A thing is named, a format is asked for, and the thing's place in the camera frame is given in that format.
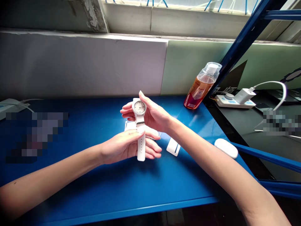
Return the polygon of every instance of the drink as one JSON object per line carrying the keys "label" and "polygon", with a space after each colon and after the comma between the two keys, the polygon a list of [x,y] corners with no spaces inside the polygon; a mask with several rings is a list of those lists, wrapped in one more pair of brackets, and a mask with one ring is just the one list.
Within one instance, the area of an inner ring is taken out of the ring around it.
{"label": "drink", "polygon": [[208,91],[215,83],[221,65],[214,62],[207,63],[206,67],[196,77],[190,91],[185,99],[184,106],[189,109],[196,109]]}

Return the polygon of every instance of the dark table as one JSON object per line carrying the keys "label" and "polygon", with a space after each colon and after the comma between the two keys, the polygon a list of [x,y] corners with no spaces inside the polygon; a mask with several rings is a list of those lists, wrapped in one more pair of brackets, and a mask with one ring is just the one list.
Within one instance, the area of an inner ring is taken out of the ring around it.
{"label": "dark table", "polygon": [[[272,108],[278,104],[277,101],[274,102],[273,99],[263,91],[254,96],[252,101],[256,104],[265,103]],[[267,136],[264,132],[253,131],[253,128],[262,121],[262,113],[254,108],[223,108],[217,104],[216,107],[248,146],[301,162],[301,139],[287,136]],[[279,110],[301,115],[301,105],[299,104],[282,105],[279,107]],[[275,179],[301,182],[301,174],[264,160],[261,161]]]}

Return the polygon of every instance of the blue table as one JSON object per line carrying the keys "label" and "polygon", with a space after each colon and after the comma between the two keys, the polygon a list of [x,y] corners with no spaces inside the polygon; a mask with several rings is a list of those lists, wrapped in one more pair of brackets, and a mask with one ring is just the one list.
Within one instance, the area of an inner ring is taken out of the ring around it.
{"label": "blue table", "polygon": [[[151,99],[210,143],[218,138],[227,139],[203,104],[197,110],[188,110],[183,106],[184,98]],[[16,141],[21,140],[26,128],[11,126],[12,121],[2,120],[0,185],[122,132],[126,119],[121,117],[119,111],[131,100],[103,98],[32,101],[30,107],[35,112],[69,113],[68,127],[62,128],[59,131],[61,134],[53,137],[56,141],[48,143],[47,155],[38,157],[32,164],[5,163],[6,149],[16,148]],[[28,110],[19,113],[18,117],[31,121]],[[112,165],[102,165],[19,218],[20,224],[75,225],[204,205],[226,197],[225,191],[185,150],[181,148],[178,157],[166,151],[169,139],[163,133],[158,141],[163,150],[160,159],[139,162],[137,158],[131,158]],[[240,156],[236,160],[253,175]]]}

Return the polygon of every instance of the white watch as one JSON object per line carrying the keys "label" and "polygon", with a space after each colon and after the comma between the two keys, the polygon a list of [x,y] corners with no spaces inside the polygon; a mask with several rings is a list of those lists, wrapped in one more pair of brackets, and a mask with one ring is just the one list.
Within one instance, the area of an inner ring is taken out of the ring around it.
{"label": "white watch", "polygon": [[[135,122],[137,131],[144,131],[145,130],[145,123],[144,123],[144,115],[146,112],[146,104],[143,103],[140,98],[134,98],[132,103],[132,109],[135,114]],[[145,134],[138,140],[138,153],[137,153],[138,161],[145,160]]]}

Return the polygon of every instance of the watch dial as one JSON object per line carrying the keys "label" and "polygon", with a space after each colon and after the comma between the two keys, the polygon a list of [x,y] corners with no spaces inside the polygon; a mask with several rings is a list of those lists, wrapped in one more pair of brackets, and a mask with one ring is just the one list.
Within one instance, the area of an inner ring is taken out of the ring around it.
{"label": "watch dial", "polygon": [[137,101],[135,104],[134,104],[134,110],[135,112],[141,114],[145,111],[145,105],[143,102],[141,101]]}

